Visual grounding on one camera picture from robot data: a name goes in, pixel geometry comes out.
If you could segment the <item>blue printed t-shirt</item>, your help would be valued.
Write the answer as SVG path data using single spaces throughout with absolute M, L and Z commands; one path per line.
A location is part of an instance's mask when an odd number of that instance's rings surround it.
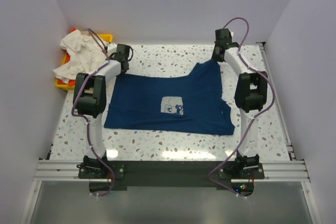
M 123 74 L 116 78 L 104 127 L 233 135 L 231 108 L 222 91 L 214 60 L 197 63 L 182 77 Z

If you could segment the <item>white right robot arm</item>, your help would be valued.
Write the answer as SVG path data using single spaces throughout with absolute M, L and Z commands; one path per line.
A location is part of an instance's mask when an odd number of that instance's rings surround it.
M 227 28 L 215 30 L 215 44 L 212 59 L 230 65 L 238 77 L 234 101 L 240 110 L 241 143 L 232 162 L 221 169 L 233 177 L 252 172 L 259 167 L 257 150 L 258 119 L 267 101 L 267 74 L 256 70 L 241 55 L 239 44 L 233 41 L 232 32 Z

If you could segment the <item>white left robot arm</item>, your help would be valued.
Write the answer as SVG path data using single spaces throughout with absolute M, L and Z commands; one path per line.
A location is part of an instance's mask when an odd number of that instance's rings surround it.
M 102 137 L 102 116 L 107 106 L 107 83 L 129 70 L 133 54 L 131 46 L 118 44 L 114 52 L 107 54 L 107 59 L 98 69 L 76 76 L 71 115 L 83 118 L 87 130 L 87 152 L 78 166 L 80 175 L 113 175 L 113 170 L 108 166 L 107 151 Z

